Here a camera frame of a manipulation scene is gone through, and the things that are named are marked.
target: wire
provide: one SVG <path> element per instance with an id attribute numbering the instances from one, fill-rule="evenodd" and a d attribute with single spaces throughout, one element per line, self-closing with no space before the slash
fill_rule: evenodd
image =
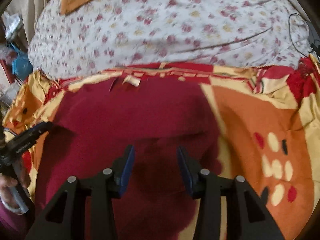
<path id="1" fill-rule="evenodd" d="M 291 19 L 292 16 L 295 16 L 295 15 L 296 15 L 296 16 L 300 16 L 300 17 L 302 18 L 302 20 L 304 20 L 304 22 L 307 23 L 306 20 L 305 20 L 300 14 L 298 14 L 298 13 L 292 13 L 292 14 L 289 15 L 288 22 L 289 22 L 289 37 L 290 37 L 290 41 L 291 41 L 291 43 L 292 43 L 292 46 L 296 49 L 297 52 L 299 52 L 299 53 L 300 53 L 301 55 L 303 55 L 304 57 L 308 57 L 308 56 L 304 55 L 300 50 L 298 50 L 297 47 L 295 46 L 295 44 L 294 44 L 293 41 L 292 41 L 291 29 L 290 29 L 290 24 L 291 24 L 291 23 L 290 23 L 290 19 Z"/>

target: floral bedsheet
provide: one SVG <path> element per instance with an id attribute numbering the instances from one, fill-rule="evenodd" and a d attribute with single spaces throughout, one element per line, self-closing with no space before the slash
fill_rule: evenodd
<path id="1" fill-rule="evenodd" d="M 297 68 L 301 57 L 288 0 L 94 0 L 67 16 L 60 6 L 46 6 L 28 51 L 52 78 L 152 62 Z M 291 21 L 307 55 L 308 28 Z"/>

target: finger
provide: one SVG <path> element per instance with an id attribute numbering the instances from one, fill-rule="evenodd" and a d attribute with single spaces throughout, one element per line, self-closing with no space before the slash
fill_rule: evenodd
<path id="1" fill-rule="evenodd" d="M 17 184 L 18 182 L 14 178 L 0 174 L 0 191 L 7 187 L 15 187 Z"/>
<path id="2" fill-rule="evenodd" d="M 21 173 L 20 173 L 20 181 L 21 181 L 21 185 L 24 188 L 28 188 L 30 183 L 31 183 L 31 179 L 30 176 L 28 174 L 28 170 L 27 168 L 24 166 L 23 164 L 23 159 L 21 158 Z"/>
<path id="3" fill-rule="evenodd" d="M 5 188 L 1 191 L 1 198 L 12 208 L 19 208 L 18 204 L 15 202 L 10 190 Z"/>

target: metal bolt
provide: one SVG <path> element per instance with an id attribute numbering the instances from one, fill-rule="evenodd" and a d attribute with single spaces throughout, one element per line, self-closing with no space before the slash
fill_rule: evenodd
<path id="1" fill-rule="evenodd" d="M 209 171 L 208 169 L 202 169 L 202 170 L 200 171 L 200 173 L 201 173 L 202 175 L 207 176 L 207 175 L 210 174 L 210 171 Z"/>
<path id="2" fill-rule="evenodd" d="M 236 180 L 242 183 L 245 181 L 245 178 L 241 175 L 238 175 L 238 176 L 236 176 Z"/>
<path id="3" fill-rule="evenodd" d="M 106 169 L 104 169 L 104 170 L 102 171 L 102 173 L 103 173 L 104 175 L 110 175 L 110 174 L 112 173 L 112 169 L 106 168 Z"/>
<path id="4" fill-rule="evenodd" d="M 68 178 L 68 182 L 69 182 L 69 183 L 75 182 L 76 180 L 77 180 L 77 178 L 76 178 L 75 176 L 70 176 L 70 177 Z"/>

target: red and yellow blanket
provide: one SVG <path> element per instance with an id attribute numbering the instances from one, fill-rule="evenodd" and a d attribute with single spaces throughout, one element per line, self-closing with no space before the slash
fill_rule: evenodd
<path id="1" fill-rule="evenodd" d="M 140 80 L 173 78 L 199 84 L 221 132 L 220 176 L 243 175 L 259 195 L 267 188 L 267 208 L 285 238 L 294 239 L 300 233 L 320 197 L 320 74 L 312 56 L 302 58 L 298 70 L 161 63 L 57 81 L 38 71 L 21 87 L 3 125 L 20 133 L 41 120 L 52 121 L 67 91 L 77 93 L 84 84 L 128 75 Z M 31 191 L 44 138 L 31 150 Z M 222 206 L 224 237 L 225 202 Z M 180 239 L 192 239 L 195 222 L 196 216 Z"/>

